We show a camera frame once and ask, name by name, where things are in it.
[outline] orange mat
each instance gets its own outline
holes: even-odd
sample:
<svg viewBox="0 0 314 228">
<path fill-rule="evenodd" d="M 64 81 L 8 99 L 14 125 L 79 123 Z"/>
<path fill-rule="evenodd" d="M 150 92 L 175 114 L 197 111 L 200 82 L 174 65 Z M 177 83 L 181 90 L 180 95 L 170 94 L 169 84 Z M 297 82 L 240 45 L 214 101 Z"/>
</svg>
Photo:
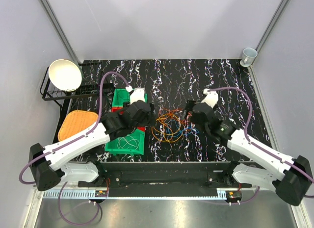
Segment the orange mat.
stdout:
<svg viewBox="0 0 314 228">
<path fill-rule="evenodd" d="M 90 111 L 74 110 L 70 112 L 58 133 L 58 140 L 63 141 L 80 131 L 87 129 L 89 126 L 93 125 L 98 119 L 98 114 Z"/>
</svg>

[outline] cup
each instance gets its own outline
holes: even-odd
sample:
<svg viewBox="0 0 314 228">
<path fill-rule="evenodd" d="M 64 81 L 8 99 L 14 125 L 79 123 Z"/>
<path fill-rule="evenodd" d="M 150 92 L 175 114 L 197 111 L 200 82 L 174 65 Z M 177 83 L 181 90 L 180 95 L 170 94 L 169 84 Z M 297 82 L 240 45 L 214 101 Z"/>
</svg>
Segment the cup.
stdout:
<svg viewBox="0 0 314 228">
<path fill-rule="evenodd" d="M 246 48 L 243 50 L 242 59 L 240 65 L 243 67 L 249 67 L 257 56 L 257 51 L 253 48 Z"/>
</svg>

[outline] white bowl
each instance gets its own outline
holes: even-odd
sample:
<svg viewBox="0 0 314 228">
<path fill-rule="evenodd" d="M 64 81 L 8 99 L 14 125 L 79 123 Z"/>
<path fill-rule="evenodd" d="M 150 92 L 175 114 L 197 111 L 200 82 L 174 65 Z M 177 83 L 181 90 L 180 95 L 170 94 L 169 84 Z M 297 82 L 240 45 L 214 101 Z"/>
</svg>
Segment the white bowl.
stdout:
<svg viewBox="0 0 314 228">
<path fill-rule="evenodd" d="M 55 60 L 48 69 L 53 85 L 62 91 L 74 91 L 82 83 L 82 72 L 78 65 L 70 60 Z"/>
</svg>

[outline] green basket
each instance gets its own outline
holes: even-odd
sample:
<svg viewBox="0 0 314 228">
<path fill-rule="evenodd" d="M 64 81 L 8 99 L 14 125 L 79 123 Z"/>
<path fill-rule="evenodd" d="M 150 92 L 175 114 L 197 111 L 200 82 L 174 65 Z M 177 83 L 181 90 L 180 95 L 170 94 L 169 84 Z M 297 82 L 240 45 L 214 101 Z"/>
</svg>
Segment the green basket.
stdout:
<svg viewBox="0 0 314 228">
<path fill-rule="evenodd" d="M 130 154 L 130 155 L 141 154 L 143 155 L 144 154 L 144 139 L 145 139 L 145 132 L 139 129 L 136 129 L 135 132 L 128 134 L 125 137 L 120 137 L 120 141 L 119 141 L 119 138 L 117 138 L 113 141 L 106 143 L 105 151 L 113 155 L 117 155 L 117 154 Z"/>
<path fill-rule="evenodd" d="M 112 107 L 123 107 L 124 102 L 130 102 L 130 93 L 126 89 L 114 89 Z M 145 102 L 147 102 L 147 93 L 145 93 Z"/>
</svg>

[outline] cable connector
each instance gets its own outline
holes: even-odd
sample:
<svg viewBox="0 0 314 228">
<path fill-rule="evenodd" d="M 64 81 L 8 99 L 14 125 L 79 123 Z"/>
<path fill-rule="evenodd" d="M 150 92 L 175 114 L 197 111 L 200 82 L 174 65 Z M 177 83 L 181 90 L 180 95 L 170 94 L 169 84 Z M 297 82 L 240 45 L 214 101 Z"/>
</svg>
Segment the cable connector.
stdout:
<svg viewBox="0 0 314 228">
<path fill-rule="evenodd" d="M 126 90 L 127 90 L 128 92 L 131 92 L 131 91 L 133 91 L 133 88 L 131 87 L 131 85 L 129 85 L 128 87 L 126 87 Z"/>
</svg>

